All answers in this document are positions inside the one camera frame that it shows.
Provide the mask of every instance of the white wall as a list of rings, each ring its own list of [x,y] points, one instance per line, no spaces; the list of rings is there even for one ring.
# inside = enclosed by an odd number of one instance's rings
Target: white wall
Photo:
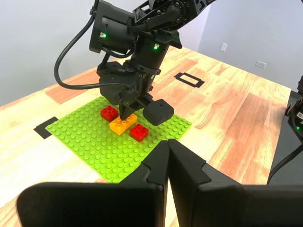
[[[145,0],[108,0],[132,12]],[[55,83],[53,66],[66,44],[84,27],[94,0],[0,1],[0,106]],[[198,50],[205,15],[181,30],[185,47]],[[97,66],[103,54],[89,51],[91,29],[66,55],[62,79]]]
[[[179,29],[180,40],[184,47],[196,52],[199,50],[210,7],[211,5],[207,6],[198,17]]]
[[[221,52],[227,43],[226,52]],[[303,75],[301,0],[217,0],[199,51],[297,90]],[[265,69],[255,66],[267,63]]]

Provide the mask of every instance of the green lego baseplate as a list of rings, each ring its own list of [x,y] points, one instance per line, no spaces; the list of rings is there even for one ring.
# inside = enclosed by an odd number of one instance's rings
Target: green lego baseplate
[[[139,110],[135,112],[137,123],[118,136],[109,129],[109,122],[100,116],[100,111],[108,105],[110,103],[101,96],[46,129],[110,183],[125,179],[161,140],[179,140],[191,126],[177,115],[153,126]],[[149,130],[141,143],[129,136],[129,131],[139,123]]]

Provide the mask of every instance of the yellow lego brick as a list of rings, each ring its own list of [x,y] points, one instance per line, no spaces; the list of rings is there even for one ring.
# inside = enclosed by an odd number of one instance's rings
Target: yellow lego brick
[[[109,128],[116,134],[121,136],[129,127],[137,122],[137,116],[135,114],[130,115],[125,121],[122,121],[120,117],[109,123]]]

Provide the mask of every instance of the wooden tabletop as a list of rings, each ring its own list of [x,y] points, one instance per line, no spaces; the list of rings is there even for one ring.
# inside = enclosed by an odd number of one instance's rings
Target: wooden tabletop
[[[240,183],[265,184],[290,89],[186,48],[170,47],[161,69],[151,92],[154,100],[163,98],[193,123],[180,142]],[[66,82],[96,83],[95,70]],[[197,88],[174,78],[185,72],[205,83]],[[0,226],[21,225],[16,199],[33,184],[105,182],[54,136],[44,140],[33,130],[99,96],[98,89],[55,84],[0,107]],[[166,214],[166,226],[178,226],[170,187]]]

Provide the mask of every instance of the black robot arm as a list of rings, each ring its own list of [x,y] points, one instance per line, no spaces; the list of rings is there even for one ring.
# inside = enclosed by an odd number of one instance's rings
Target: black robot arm
[[[173,116],[173,108],[162,99],[153,101],[149,92],[155,77],[161,72],[160,66],[169,46],[182,48],[177,29],[197,17],[211,2],[149,0],[131,14],[99,1],[89,49],[107,53],[97,70],[100,84],[130,86],[100,87],[100,93],[111,104],[120,105],[121,119],[142,108],[144,117],[153,125]],[[110,55],[123,58],[130,54],[131,59],[123,65],[107,62]],[[118,73],[114,69],[128,70],[128,73]]]

